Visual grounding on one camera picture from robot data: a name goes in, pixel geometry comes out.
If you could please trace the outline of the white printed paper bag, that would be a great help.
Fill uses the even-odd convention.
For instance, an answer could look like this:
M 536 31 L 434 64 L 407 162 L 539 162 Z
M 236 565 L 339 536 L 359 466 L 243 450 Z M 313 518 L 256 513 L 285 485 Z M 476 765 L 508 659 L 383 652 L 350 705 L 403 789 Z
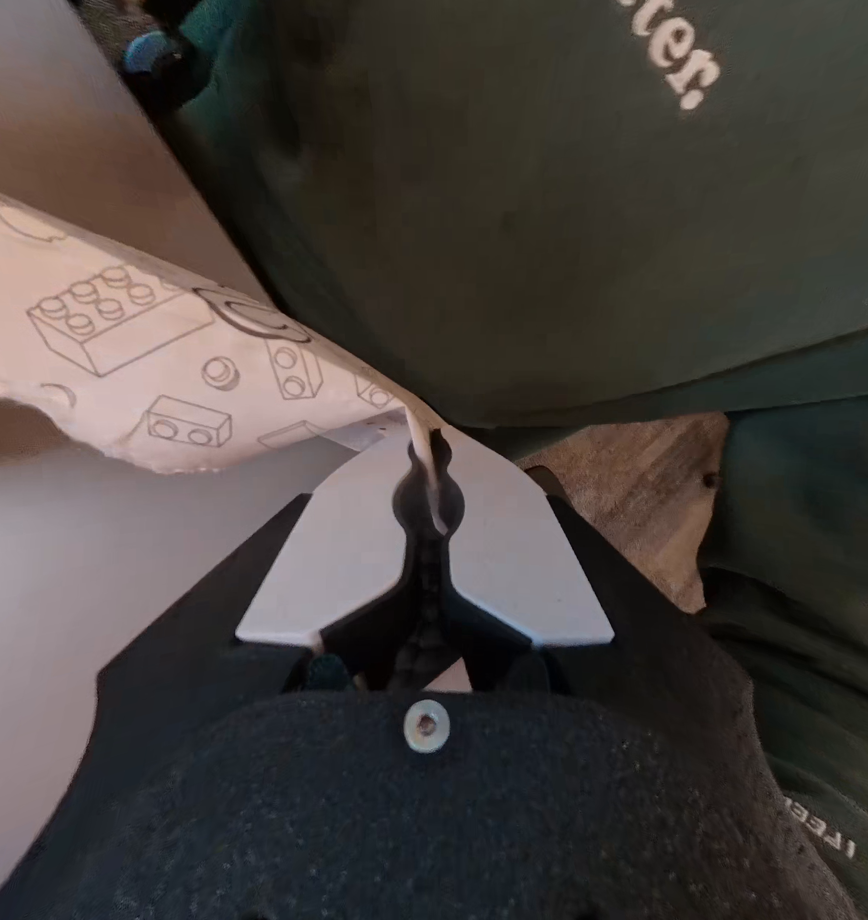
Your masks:
M 193 271 L 0 195 L 0 399 L 163 474 L 214 472 L 393 409 L 438 489 L 418 397 Z

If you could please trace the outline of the person's green sweatshirt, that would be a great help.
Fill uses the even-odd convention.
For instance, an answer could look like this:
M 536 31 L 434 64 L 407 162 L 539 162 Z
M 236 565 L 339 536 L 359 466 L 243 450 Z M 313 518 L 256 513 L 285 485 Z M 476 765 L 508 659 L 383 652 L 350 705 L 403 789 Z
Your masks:
M 868 416 L 868 2 L 194 2 L 175 147 L 451 422 Z

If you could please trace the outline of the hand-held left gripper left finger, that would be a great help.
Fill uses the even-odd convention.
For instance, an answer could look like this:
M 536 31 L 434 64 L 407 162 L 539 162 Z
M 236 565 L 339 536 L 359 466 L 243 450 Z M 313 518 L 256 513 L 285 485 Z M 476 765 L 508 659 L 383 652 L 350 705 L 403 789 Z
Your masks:
M 409 440 L 382 440 L 325 479 L 247 607 L 235 635 L 267 645 L 325 645 L 327 631 L 403 580 L 428 526 L 423 469 Z

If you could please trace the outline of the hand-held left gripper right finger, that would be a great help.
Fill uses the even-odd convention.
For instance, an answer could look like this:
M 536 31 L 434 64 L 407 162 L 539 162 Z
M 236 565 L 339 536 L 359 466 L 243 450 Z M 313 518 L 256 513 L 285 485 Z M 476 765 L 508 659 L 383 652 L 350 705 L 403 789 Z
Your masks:
M 614 630 L 544 490 L 455 428 L 429 436 L 448 526 L 444 617 L 463 641 L 607 645 Z

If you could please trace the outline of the dark round knob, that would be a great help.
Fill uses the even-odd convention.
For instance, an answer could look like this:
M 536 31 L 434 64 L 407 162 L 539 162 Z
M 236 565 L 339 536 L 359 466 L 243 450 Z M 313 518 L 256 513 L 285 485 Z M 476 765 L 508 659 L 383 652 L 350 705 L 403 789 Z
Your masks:
M 125 77 L 163 75 L 187 63 L 190 47 L 176 30 L 152 29 L 129 41 L 121 53 L 120 73 Z

